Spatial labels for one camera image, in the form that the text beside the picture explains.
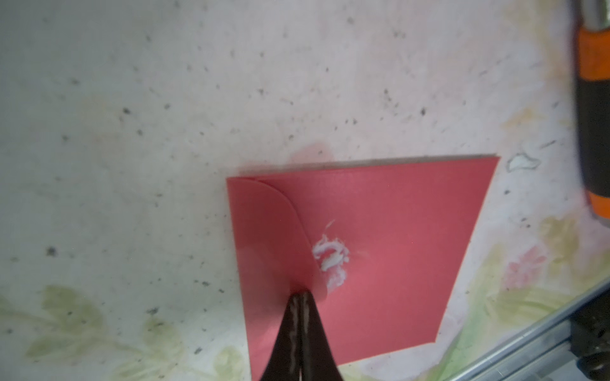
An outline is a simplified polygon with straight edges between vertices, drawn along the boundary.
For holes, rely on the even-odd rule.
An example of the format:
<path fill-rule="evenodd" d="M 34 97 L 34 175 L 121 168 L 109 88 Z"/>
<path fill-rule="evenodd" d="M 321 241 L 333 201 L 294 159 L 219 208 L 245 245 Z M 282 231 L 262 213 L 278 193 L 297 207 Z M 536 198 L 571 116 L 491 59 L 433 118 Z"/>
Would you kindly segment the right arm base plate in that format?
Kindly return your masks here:
<path fill-rule="evenodd" d="M 609 291 L 592 299 L 570 318 L 570 352 L 590 380 L 609 380 Z"/>

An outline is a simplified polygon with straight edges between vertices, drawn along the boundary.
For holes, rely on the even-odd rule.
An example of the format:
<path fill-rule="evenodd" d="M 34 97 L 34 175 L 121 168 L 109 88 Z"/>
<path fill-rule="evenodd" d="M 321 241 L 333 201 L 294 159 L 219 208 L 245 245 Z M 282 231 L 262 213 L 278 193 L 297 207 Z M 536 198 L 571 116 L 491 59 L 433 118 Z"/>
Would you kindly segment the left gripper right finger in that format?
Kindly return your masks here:
<path fill-rule="evenodd" d="M 330 350 L 313 294 L 300 294 L 300 368 L 306 381 L 343 381 Z"/>

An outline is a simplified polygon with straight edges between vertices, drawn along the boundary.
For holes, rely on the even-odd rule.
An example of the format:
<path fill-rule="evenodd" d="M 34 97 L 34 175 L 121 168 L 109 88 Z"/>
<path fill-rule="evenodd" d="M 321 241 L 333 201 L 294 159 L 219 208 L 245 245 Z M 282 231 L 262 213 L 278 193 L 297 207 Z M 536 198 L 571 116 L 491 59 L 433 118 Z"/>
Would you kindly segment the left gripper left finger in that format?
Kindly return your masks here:
<path fill-rule="evenodd" d="M 271 356 L 260 381 L 300 380 L 300 307 L 301 295 L 293 294 L 284 310 Z"/>

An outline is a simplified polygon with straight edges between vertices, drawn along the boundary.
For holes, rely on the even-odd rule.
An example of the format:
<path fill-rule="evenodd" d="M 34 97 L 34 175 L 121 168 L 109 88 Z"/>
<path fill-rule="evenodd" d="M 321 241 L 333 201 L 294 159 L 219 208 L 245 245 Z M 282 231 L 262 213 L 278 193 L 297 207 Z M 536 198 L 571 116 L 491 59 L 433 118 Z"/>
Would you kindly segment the red envelope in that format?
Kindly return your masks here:
<path fill-rule="evenodd" d="M 497 157 L 227 179 L 251 374 L 309 290 L 339 364 L 432 343 Z"/>

